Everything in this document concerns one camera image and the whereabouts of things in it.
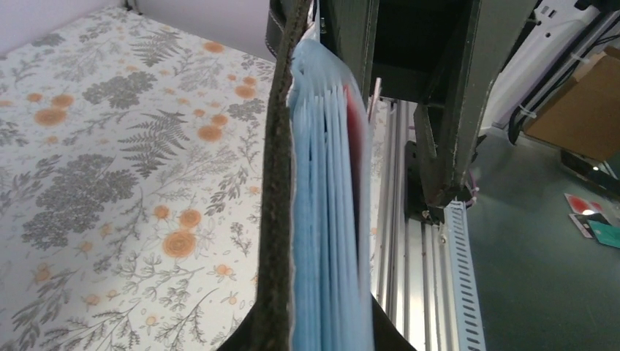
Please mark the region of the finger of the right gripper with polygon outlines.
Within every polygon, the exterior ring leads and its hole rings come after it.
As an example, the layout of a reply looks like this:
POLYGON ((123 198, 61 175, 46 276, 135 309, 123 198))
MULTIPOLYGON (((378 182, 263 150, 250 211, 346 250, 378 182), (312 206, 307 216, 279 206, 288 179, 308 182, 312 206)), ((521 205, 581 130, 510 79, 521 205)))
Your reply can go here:
POLYGON ((321 0, 320 42, 351 70, 364 100, 371 88, 379 2, 321 0))
POLYGON ((464 186, 485 108, 535 1, 466 1, 414 113, 427 205, 447 206, 464 186))

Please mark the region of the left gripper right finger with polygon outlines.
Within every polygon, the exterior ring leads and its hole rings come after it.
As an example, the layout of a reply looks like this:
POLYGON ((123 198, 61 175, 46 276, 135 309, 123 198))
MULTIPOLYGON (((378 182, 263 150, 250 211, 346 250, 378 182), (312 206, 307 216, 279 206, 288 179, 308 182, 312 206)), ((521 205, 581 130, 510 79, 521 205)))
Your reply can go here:
POLYGON ((371 296, 375 351, 416 351, 398 332, 376 298, 371 296))

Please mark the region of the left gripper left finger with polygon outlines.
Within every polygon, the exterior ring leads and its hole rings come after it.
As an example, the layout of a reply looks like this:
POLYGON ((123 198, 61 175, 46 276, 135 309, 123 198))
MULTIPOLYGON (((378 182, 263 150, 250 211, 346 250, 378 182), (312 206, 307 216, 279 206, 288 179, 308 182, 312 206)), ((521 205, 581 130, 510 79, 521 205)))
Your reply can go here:
POLYGON ((257 346, 257 307, 250 308, 241 324, 217 349, 218 351, 251 351, 257 346))

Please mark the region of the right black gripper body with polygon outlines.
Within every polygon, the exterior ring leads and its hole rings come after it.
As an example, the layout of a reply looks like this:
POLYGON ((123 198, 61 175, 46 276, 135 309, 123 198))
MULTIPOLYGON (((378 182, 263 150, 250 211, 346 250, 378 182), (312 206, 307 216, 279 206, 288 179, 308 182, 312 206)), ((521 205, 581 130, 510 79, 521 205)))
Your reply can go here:
POLYGON ((454 105, 472 65, 478 1, 381 1, 371 81, 384 97, 454 105))

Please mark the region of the red credit card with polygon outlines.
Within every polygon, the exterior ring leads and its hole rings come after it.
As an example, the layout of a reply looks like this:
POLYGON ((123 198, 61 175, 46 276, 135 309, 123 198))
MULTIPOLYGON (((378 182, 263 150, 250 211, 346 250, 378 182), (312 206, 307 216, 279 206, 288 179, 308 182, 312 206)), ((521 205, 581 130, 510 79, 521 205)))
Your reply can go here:
POLYGON ((349 143, 349 156, 352 175, 352 191, 355 214, 355 228, 357 231, 357 242, 361 242, 361 166, 362 166, 362 146, 363 146, 363 117, 365 110, 363 103, 360 102, 359 95, 353 86, 344 86, 344 96, 346 99, 347 112, 347 135, 349 143))

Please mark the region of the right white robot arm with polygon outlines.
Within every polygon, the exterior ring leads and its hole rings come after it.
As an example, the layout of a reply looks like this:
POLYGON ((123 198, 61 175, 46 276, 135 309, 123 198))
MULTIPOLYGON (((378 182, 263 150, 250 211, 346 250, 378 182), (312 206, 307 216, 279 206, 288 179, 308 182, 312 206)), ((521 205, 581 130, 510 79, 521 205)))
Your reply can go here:
POLYGON ((321 39, 396 109, 381 204, 444 207, 483 134, 619 19, 617 1, 321 1, 321 39))

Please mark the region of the black leather card holder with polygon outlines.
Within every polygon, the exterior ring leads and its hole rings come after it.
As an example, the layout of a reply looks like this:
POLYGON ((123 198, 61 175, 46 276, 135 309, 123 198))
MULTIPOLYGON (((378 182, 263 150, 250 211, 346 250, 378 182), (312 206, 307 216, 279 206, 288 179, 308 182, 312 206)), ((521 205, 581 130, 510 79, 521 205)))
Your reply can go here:
POLYGON ((255 350, 372 350, 373 112, 320 42, 319 1, 272 1, 280 28, 268 100, 255 350), (363 103, 357 242, 344 86, 363 103))

